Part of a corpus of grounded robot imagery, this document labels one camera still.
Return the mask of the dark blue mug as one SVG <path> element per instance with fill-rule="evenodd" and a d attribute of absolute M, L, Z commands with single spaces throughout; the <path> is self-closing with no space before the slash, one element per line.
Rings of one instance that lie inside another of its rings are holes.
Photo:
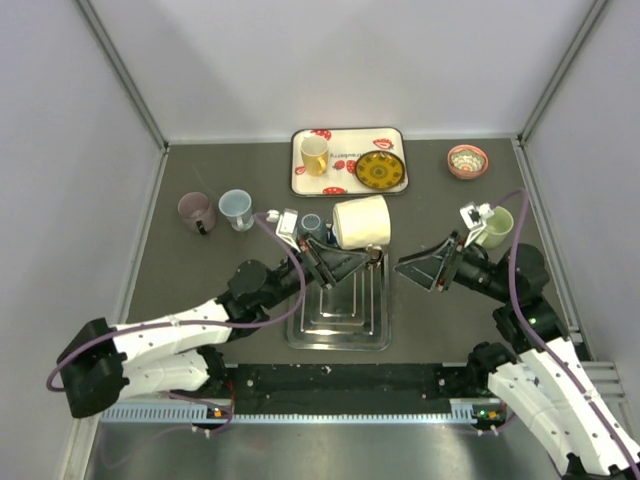
<path fill-rule="evenodd" d="M 327 244 L 330 246 L 337 246 L 338 240 L 336 236 L 335 226 L 333 224 L 326 223 L 326 230 L 327 230 Z"/>

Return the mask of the grey-blue faceted mug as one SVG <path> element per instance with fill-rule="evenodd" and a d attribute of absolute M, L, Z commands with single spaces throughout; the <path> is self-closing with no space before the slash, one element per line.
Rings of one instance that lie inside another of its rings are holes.
<path fill-rule="evenodd" d="M 327 241 L 327 228 L 324 220 L 317 214 L 309 213 L 302 216 L 298 222 L 300 236 L 310 235 L 319 242 Z"/>

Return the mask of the cream mug black handle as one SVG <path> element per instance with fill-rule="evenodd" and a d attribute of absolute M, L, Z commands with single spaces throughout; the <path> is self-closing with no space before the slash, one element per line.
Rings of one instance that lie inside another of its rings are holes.
<path fill-rule="evenodd" d="M 382 195 L 338 202 L 332 210 L 337 245 L 347 251 L 387 249 L 391 218 Z"/>

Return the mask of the brown striped mug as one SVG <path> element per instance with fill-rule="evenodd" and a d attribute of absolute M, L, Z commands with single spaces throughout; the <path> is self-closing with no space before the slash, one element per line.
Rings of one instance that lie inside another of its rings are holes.
<path fill-rule="evenodd" d="M 365 268 L 371 269 L 386 269 L 388 264 L 388 249 L 386 246 L 369 246 L 366 248 L 368 255 L 368 261 Z"/>

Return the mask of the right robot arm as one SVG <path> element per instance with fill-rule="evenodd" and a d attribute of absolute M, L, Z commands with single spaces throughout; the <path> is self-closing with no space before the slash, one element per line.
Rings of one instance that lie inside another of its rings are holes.
<path fill-rule="evenodd" d="M 500 302 L 493 313 L 501 343 L 468 356 L 467 384 L 502 400 L 544 448 L 564 479 L 636 479 L 639 445 L 616 420 L 580 361 L 542 290 L 550 277 L 542 253 L 515 242 L 497 263 L 457 233 L 401 258 L 401 276 L 428 291 L 453 283 Z"/>

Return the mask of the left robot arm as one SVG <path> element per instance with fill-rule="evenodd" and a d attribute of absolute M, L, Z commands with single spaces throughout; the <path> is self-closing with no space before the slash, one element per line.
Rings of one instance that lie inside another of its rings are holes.
<path fill-rule="evenodd" d="M 343 250 L 305 236 L 287 248 L 277 268 L 251 259 L 234 270 L 224 293 L 156 320 L 111 326 L 87 322 L 56 360 L 75 419 L 94 416 L 117 402 L 160 392 L 216 396 L 226 387 L 215 348 L 276 324 L 268 310 L 290 297 L 302 305 L 309 284 L 332 288 L 370 260 L 362 249 Z"/>

